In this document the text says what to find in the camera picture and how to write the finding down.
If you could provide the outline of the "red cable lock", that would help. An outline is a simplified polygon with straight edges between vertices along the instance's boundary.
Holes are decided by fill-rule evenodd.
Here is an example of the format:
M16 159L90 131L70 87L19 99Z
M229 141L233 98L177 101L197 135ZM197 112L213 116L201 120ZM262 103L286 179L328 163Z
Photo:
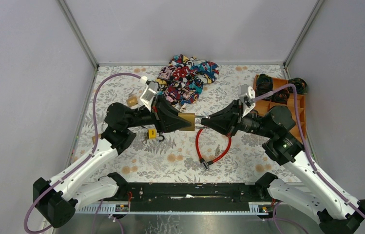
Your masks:
M221 147L221 145L220 145L221 154L219 156L214 156L214 152L215 152L215 149L218 144L216 146L214 146L213 149L211 148L211 146L207 146L205 154L203 154L202 148L201 148L202 144L200 143L200 139L201 139L201 135L202 135L203 131L204 131L204 129L198 130L198 132L196 133L196 136L195 136L194 144L195 144L195 152L197 154L198 161L199 161L201 167L203 168L204 171L208 171L210 169L210 166L214 165L215 163L217 163L218 161L223 159L229 153L229 150L232 145L232 138L231 138L231 136L225 136L226 146Z

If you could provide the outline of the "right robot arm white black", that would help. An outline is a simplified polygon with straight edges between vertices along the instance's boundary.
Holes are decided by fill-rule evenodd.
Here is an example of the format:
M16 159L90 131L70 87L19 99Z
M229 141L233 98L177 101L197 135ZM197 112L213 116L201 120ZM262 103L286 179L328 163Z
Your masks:
M272 107L264 116L244 114L243 104L235 100L202 119L201 124L228 137L239 131L266 137L262 146L265 154L298 177L308 189L303 192L266 173L255 187L258 199L274 198L296 208L326 234L352 234L365 221L365 199L359 200L339 186L313 161L307 145L291 134L296 123L288 107Z

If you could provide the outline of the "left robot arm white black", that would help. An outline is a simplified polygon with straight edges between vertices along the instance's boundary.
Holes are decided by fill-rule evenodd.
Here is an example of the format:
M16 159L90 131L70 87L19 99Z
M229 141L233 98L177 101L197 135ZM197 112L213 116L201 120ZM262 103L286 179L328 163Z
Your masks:
M33 183L33 204L28 211L37 209L51 228L60 228L83 206L108 197L122 200L127 188L111 176L89 185L84 182L100 166L129 148L136 138L131 128L153 125L159 133L194 129L195 117L188 118L163 96L155 96L150 104L134 109L118 102L111 104L104 120L107 127L101 134L96 133L87 156L50 179L40 177Z

